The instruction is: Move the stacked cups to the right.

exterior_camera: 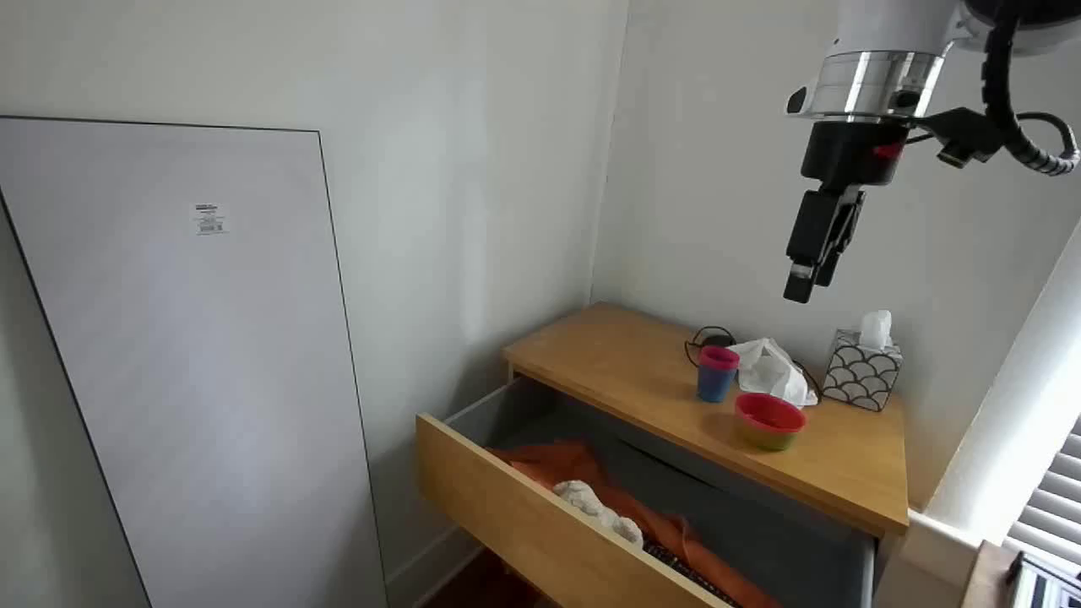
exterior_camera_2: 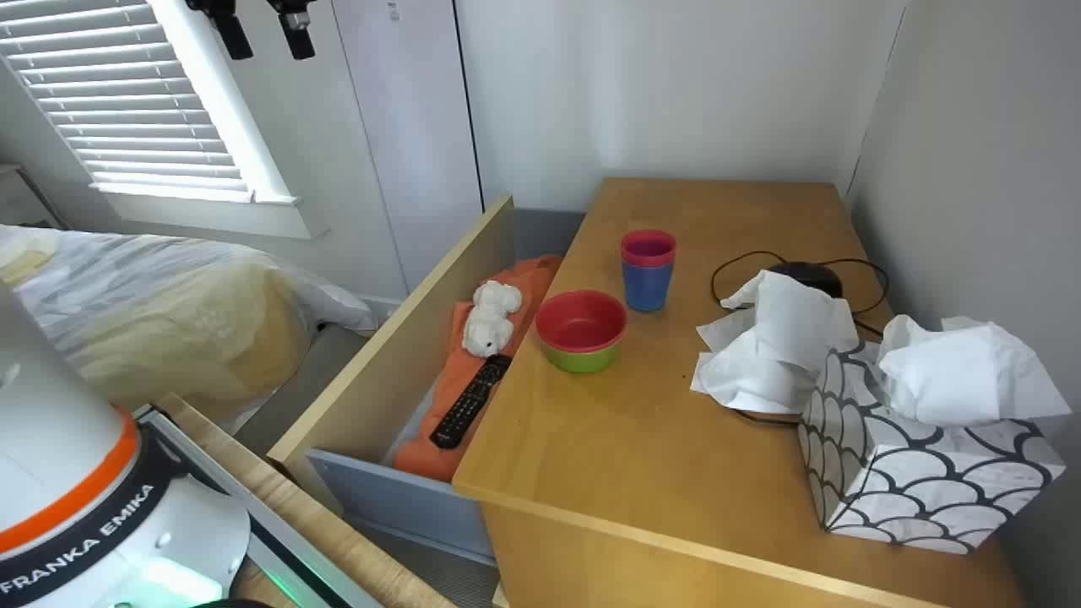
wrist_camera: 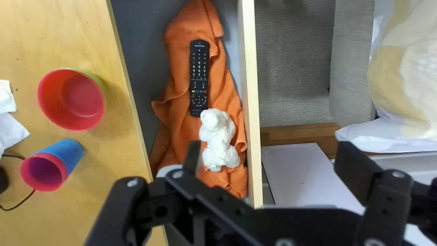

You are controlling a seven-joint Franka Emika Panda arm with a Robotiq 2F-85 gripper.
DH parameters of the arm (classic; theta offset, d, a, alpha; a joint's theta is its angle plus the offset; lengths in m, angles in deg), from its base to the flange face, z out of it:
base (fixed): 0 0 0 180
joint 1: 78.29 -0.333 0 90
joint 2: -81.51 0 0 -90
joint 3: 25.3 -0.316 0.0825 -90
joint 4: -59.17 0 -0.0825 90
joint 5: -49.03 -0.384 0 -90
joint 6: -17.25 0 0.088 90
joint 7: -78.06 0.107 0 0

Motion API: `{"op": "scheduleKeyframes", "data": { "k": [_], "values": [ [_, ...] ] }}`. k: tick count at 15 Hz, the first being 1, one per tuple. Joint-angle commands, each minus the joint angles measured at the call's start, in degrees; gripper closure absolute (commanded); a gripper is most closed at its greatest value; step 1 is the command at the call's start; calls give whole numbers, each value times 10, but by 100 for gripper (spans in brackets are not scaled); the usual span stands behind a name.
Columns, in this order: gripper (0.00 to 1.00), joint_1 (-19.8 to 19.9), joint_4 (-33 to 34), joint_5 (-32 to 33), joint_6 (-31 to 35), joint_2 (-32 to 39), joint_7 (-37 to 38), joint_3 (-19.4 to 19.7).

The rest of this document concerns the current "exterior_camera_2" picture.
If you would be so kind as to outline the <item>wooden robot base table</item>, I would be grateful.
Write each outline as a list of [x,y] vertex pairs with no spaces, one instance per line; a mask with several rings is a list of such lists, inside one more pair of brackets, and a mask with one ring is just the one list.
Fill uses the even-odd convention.
[[249,549],[232,582],[266,608],[451,608],[433,585],[346,523],[273,463],[249,454],[191,402],[167,394],[137,411],[200,478],[249,513]]

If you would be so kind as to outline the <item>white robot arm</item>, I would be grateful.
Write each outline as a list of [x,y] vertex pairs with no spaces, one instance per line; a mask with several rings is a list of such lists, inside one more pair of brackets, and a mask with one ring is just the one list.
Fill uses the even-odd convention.
[[164,407],[116,411],[14,290],[0,323],[4,608],[269,608],[237,589],[247,565],[280,600],[325,608],[273,511]]

